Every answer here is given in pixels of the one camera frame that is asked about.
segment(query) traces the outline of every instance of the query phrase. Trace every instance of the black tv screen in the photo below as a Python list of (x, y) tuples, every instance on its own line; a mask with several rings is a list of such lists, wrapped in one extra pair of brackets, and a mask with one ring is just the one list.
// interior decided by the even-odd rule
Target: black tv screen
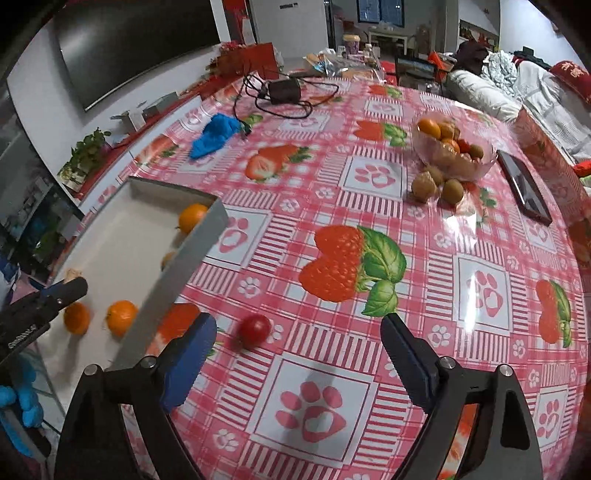
[(81, 0), (60, 10), (55, 28), (85, 110), (141, 73), (220, 41), (210, 0)]

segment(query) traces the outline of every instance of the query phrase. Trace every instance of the pillow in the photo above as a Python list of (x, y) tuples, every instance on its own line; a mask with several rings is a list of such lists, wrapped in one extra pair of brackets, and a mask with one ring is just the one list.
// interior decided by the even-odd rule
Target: pillow
[(571, 87), (588, 105), (591, 105), (591, 75), (571, 61), (560, 61), (550, 69)]
[(574, 173), (580, 179), (591, 175), (591, 160), (584, 160), (573, 167)]

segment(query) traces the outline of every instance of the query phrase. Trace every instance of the black power adapter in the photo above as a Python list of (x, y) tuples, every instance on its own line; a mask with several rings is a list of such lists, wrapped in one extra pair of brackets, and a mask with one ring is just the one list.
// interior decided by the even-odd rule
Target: black power adapter
[(301, 89), (297, 79), (274, 80), (268, 82), (266, 87), (272, 105), (282, 103), (298, 104), (301, 99)]

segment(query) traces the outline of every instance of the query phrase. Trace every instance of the potted plant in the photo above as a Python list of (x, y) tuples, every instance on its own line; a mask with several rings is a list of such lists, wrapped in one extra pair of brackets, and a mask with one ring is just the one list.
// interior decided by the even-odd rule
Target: potted plant
[(110, 135), (111, 132), (103, 132), (97, 128), (77, 142), (76, 148), (72, 148), (70, 160), (58, 174), (68, 188), (77, 192), (86, 177), (100, 167), (105, 155), (111, 150), (111, 146), (105, 140), (105, 137)]

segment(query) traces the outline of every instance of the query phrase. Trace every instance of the red pillow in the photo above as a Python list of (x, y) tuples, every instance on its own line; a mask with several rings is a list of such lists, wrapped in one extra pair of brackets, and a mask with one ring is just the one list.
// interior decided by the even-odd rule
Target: red pillow
[(591, 105), (591, 75), (571, 61), (560, 61), (550, 73), (571, 87), (588, 105)]

